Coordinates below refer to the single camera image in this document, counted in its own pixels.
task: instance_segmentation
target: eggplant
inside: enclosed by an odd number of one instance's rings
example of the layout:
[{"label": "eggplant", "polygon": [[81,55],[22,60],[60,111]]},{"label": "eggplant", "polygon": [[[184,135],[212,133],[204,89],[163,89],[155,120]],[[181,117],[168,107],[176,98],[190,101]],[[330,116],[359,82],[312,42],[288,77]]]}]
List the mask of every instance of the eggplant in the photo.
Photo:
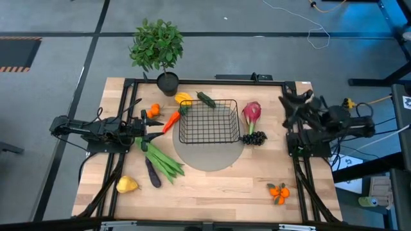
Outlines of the eggplant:
[{"label": "eggplant", "polygon": [[152,185],[156,188],[161,187],[160,178],[155,172],[153,164],[147,157],[146,157],[146,166],[148,170],[148,176],[150,176],[150,181],[152,182]]}]

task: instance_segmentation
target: wooden table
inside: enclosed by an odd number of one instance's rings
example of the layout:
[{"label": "wooden table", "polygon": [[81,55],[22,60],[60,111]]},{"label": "wooden table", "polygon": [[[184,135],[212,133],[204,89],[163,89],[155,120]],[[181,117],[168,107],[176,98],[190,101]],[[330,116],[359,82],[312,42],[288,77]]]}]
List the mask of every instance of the wooden table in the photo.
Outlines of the wooden table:
[{"label": "wooden table", "polygon": [[[124,78],[108,78],[100,106],[102,117],[116,116],[123,88]],[[311,88],[309,82],[297,82],[300,94]],[[239,221],[239,222],[290,222],[300,223],[301,212],[296,189],[292,159],[288,156],[285,133],[281,126],[284,109],[278,96],[280,87],[250,85],[180,85],[179,92],[195,96],[203,91],[213,99],[235,99],[239,113],[250,101],[258,101],[262,107],[261,120],[256,131],[264,131],[268,140],[262,146],[246,146],[240,158],[226,169],[204,172],[185,165],[185,176],[178,177],[174,185],[159,173],[162,187],[156,189],[150,183],[143,152],[133,146],[126,154],[123,175],[136,179],[141,190],[119,194],[115,218],[153,219],[180,221]],[[159,103],[164,117],[159,121],[166,123],[179,105],[173,97],[166,97],[156,84],[140,83],[137,98],[142,98],[134,109],[134,116],[140,110],[149,109],[151,104]],[[243,125],[243,116],[239,115]],[[148,129],[160,132],[161,126]],[[172,132],[152,141],[160,150],[178,162],[182,162],[173,148]],[[78,187],[73,215],[83,211],[100,190],[107,153],[100,153],[84,165]],[[321,158],[311,158],[311,168],[317,194],[333,215],[342,219],[337,194],[330,167]],[[274,205],[267,190],[267,183],[284,182],[291,196],[285,205]],[[103,214],[108,214],[110,190],[107,194]],[[310,197],[306,194],[309,218],[313,219]]]}]

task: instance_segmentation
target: black wire basket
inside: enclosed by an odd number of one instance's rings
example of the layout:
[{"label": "black wire basket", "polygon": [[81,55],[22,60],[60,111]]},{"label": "black wire basket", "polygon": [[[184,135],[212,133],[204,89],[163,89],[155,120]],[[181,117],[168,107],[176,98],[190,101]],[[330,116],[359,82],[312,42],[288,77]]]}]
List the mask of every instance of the black wire basket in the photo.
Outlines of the black wire basket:
[{"label": "black wire basket", "polygon": [[200,100],[181,102],[180,112],[183,111],[180,113],[181,143],[215,144],[240,140],[237,102],[233,99],[213,101],[215,108]]}]

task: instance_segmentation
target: black plant pot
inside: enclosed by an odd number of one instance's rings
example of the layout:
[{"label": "black plant pot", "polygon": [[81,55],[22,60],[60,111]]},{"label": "black plant pot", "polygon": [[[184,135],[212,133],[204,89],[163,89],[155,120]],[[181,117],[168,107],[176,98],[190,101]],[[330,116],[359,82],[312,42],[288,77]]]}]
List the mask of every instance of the black plant pot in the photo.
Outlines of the black plant pot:
[{"label": "black plant pot", "polygon": [[166,96],[174,96],[179,87],[179,77],[171,72],[167,72],[167,76],[161,73],[157,77],[157,86]]}]

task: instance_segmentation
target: white cable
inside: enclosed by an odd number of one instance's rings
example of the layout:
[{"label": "white cable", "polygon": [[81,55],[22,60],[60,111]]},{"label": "white cable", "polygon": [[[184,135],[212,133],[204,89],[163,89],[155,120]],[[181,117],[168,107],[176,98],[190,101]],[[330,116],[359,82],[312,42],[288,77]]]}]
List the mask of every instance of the white cable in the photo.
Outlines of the white cable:
[{"label": "white cable", "polygon": [[[408,124],[408,125],[406,125],[405,127],[403,127],[402,129],[400,129],[400,130],[398,130],[398,131],[396,131],[396,132],[394,132],[394,133],[392,133],[392,134],[390,134],[390,135],[387,135],[387,136],[382,137],[382,138],[380,138],[380,139],[378,139],[378,140],[376,140],[376,141],[372,141],[372,142],[369,143],[369,144],[366,144],[366,145],[364,145],[364,146],[361,146],[361,147],[357,148],[357,150],[360,150],[360,149],[362,149],[362,148],[368,147],[368,146],[370,146],[371,144],[375,144],[375,143],[380,142],[380,141],[382,141],[382,140],[384,140],[384,139],[386,139],[386,138],[388,138],[388,137],[391,137],[391,136],[393,136],[393,135],[395,135],[395,134],[398,134],[398,133],[402,132],[403,130],[408,129],[408,128],[410,127],[410,125],[411,125],[411,124]],[[352,153],[354,153],[354,152],[356,152],[356,150],[353,150],[352,152],[348,153],[348,155],[350,155],[350,154],[352,154]]]},{"label": "white cable", "polygon": [[[329,38],[330,38],[329,33],[327,33],[326,29],[324,29],[324,27],[322,27],[320,24],[318,24],[318,23],[316,23],[316,22],[313,22],[313,21],[307,19],[306,17],[303,17],[303,16],[301,16],[301,15],[299,15],[299,14],[293,13],[293,12],[291,12],[291,11],[289,11],[289,10],[284,9],[284,8],[281,8],[281,7],[273,7],[272,5],[268,4],[268,3],[267,3],[266,1],[264,1],[264,0],[263,0],[263,2],[264,2],[265,4],[267,4],[267,5],[269,5],[269,7],[273,8],[273,9],[276,9],[276,10],[284,10],[285,12],[288,12],[288,13],[290,13],[290,14],[292,14],[292,15],[298,16],[298,17],[300,17],[300,18],[302,18],[302,19],[305,19],[305,20],[307,20],[307,21],[309,21],[309,22],[311,22],[311,23],[319,26],[320,28],[310,29],[310,30],[308,31],[307,41],[308,41],[315,49],[322,49],[322,48],[328,47],[328,45],[329,45]],[[323,31],[328,35],[327,44],[326,44],[325,46],[316,47],[316,46],[310,41],[310,33],[311,33],[311,31],[314,31],[314,30],[323,30]]]}]

